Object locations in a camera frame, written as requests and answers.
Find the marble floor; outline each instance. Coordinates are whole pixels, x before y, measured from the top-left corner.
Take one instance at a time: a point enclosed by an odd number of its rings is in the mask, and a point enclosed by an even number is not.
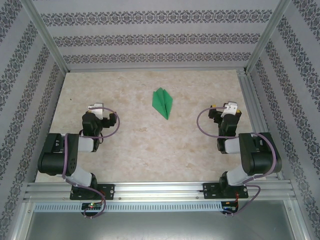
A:
[[[153,91],[160,87],[173,98],[169,120],[152,107]],[[119,131],[97,152],[80,152],[77,160],[98,182],[216,181],[240,164],[240,155],[221,154],[217,140],[198,130],[196,118],[227,101],[237,102],[242,111],[237,133],[252,131],[235,70],[68,73],[50,132],[78,133],[87,107],[104,103],[118,113]],[[218,133],[207,113],[200,125]],[[62,179],[38,173],[36,182]]]

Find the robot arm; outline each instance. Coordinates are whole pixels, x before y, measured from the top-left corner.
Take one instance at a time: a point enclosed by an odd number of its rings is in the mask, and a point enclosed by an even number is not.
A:
[[[225,103],[224,107],[223,111],[210,109],[208,114],[208,117],[218,124],[218,135],[230,137],[217,138],[217,148],[222,154],[240,154],[241,165],[231,171],[224,172],[218,184],[204,183],[204,198],[234,198],[238,193],[239,198],[248,198],[243,182],[254,176],[268,173],[273,164],[272,151],[267,142],[260,136],[240,133],[238,137],[235,137],[237,124],[242,113],[238,110],[238,105],[235,102]],[[272,172],[278,173],[282,168],[282,160],[275,143],[270,133],[262,132],[260,135],[271,143],[275,151],[276,164]]]
[[[49,133],[38,159],[37,167],[40,173],[51,176],[61,176],[64,170],[65,152],[67,150],[65,176],[68,182],[74,184],[71,189],[71,200],[101,199],[94,191],[76,187],[76,185],[89,187],[99,192],[101,189],[105,191],[106,186],[98,184],[96,176],[93,173],[83,170],[77,164],[78,152],[96,152],[101,144],[98,137],[100,136],[102,129],[113,127],[117,122],[114,113],[111,113],[108,119],[103,117],[103,109],[91,110],[91,108],[103,107],[103,103],[95,103],[88,107],[88,111],[82,116],[83,130],[80,131],[87,137],[69,133],[67,136],[67,149],[65,149],[65,135],[60,133]]]

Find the wire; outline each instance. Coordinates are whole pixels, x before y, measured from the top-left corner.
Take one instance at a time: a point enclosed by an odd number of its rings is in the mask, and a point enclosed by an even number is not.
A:
[[[104,192],[104,191],[102,191],[102,190],[100,191],[100,193],[102,193],[104,196],[106,195],[106,194],[105,194],[105,192]]]
[[[102,197],[102,201],[104,203],[102,210],[94,216],[87,216],[86,211],[88,210],[88,208],[86,208],[83,212],[83,215],[86,219],[94,219],[94,218],[100,216],[106,210],[107,202],[106,202],[105,196],[101,192],[99,192],[98,190],[96,190],[92,187],[79,185],[79,184],[76,184],[76,183],[68,180],[66,177],[67,165],[68,165],[68,133],[64,136],[64,164],[63,164],[62,178],[65,180],[66,183],[71,184],[74,187],[87,189],[87,190],[90,190],[90,191],[93,191],[93,192],[99,194]]]
[[[102,132],[100,132],[100,136],[103,137]],[[100,144],[102,144],[102,143],[104,142],[104,140],[105,140],[105,139],[102,138]]]
[[[209,137],[212,137],[212,138],[218,138],[218,139],[235,139],[235,138],[238,138],[237,136],[217,136],[217,135],[211,135],[211,134],[205,132],[205,131],[200,127],[200,125],[199,125],[199,118],[200,118],[200,116],[201,116],[204,112],[206,112],[206,111],[208,111],[208,110],[211,110],[211,109],[226,109],[226,107],[224,107],[224,106],[209,107],[209,108],[206,108],[206,109],[202,110],[202,111],[199,113],[198,117],[196,118],[196,125],[197,125],[197,127],[199,128],[199,130],[200,130],[203,134],[205,134],[205,135],[207,135],[207,136],[209,136]],[[262,139],[268,144],[269,148],[271,149],[271,153],[272,153],[272,165],[271,165],[269,171],[267,171],[266,173],[264,173],[264,174],[262,174],[262,175],[259,175],[259,176],[256,176],[256,177],[255,177],[255,176],[252,176],[252,177],[250,177],[250,178],[248,178],[248,179],[246,179],[246,180],[244,180],[244,181],[242,182],[242,184],[243,184],[243,185],[246,185],[247,187],[255,187],[255,188],[258,188],[258,192],[252,197],[252,199],[251,199],[249,202],[247,202],[240,210],[238,210],[238,211],[235,212],[235,213],[232,213],[232,212],[230,212],[230,211],[228,211],[228,210],[223,209],[223,211],[231,214],[232,216],[241,213],[245,208],[247,208],[247,207],[253,202],[254,199],[256,199],[256,197],[257,197],[257,196],[259,195],[259,193],[261,192],[261,188],[260,188],[258,185],[249,185],[249,184],[246,184],[246,183],[248,183],[248,182],[250,182],[250,181],[252,181],[252,180],[255,180],[255,179],[259,179],[259,178],[263,178],[263,177],[268,176],[269,174],[271,174],[271,173],[275,170],[276,163],[277,163],[276,151],[275,151],[274,146],[271,144],[271,142],[270,142],[265,136],[263,136],[263,135],[260,134],[260,133],[251,132],[250,134],[251,134],[251,135],[256,135],[256,136],[262,138]]]
[[[114,135],[118,131],[118,129],[120,127],[120,118],[119,118],[118,114],[115,111],[111,110],[110,108],[107,108],[107,107],[104,107],[104,106],[89,108],[89,110],[95,110],[95,109],[104,109],[104,110],[112,112],[116,116],[116,118],[118,120],[118,125],[116,126],[116,129],[112,133],[110,133],[109,135],[106,135],[106,136],[80,136],[80,137],[81,138],[86,138],[86,139],[106,139],[106,138],[111,137],[112,135]]]
[[[239,207],[239,201],[238,200],[239,200],[239,193],[235,192],[235,201],[234,202],[236,203],[236,206],[235,206],[236,208]]]

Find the aluminum frame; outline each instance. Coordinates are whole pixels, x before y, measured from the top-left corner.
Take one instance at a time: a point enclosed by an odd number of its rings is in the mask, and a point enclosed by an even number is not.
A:
[[[45,45],[49,49],[50,53],[52,54],[55,62],[58,64],[62,74],[65,76],[70,70],[69,67],[64,60],[63,55],[59,51],[53,37],[50,35],[44,20],[42,19],[41,15],[39,14],[37,8],[35,7],[32,0],[21,0],[21,4],[29,15],[30,19],[32,20],[33,24],[35,25],[37,31],[39,32],[42,40],[44,41]]]
[[[253,130],[255,132],[268,131],[250,79],[243,70],[237,70],[237,75]],[[199,192],[203,189],[203,183],[205,182],[110,182],[110,184],[115,184],[112,202],[119,203],[210,202],[210,199],[204,199],[204,194]],[[295,239],[310,240],[291,181],[284,180],[280,172],[268,176],[266,180],[255,180],[254,183],[261,187],[261,193],[255,201],[282,200]],[[29,183],[11,240],[26,239],[36,203],[74,202],[69,199],[70,191],[71,185],[65,182]],[[256,193],[255,188],[248,187],[249,199]],[[212,199],[213,202],[232,200],[234,199]]]
[[[285,13],[287,7],[289,6],[290,0],[280,0],[278,5],[273,11],[270,20],[268,21],[263,33],[261,34],[258,43],[256,44],[246,66],[246,73],[250,73],[252,69],[255,67],[256,62],[258,61],[262,51],[267,45],[272,33],[276,29],[277,24],[279,23],[281,17]]]

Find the metal rail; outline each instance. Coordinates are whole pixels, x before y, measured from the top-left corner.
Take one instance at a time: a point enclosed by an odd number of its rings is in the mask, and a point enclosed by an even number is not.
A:
[[[205,182],[109,182],[115,184],[114,199],[111,202],[201,202],[204,199]],[[290,180],[256,180],[261,193],[256,200],[295,200],[296,195]],[[255,187],[248,187],[249,199],[257,193]],[[61,183],[29,183],[24,202],[74,202],[69,199],[71,186]],[[233,199],[213,199],[232,201]]]

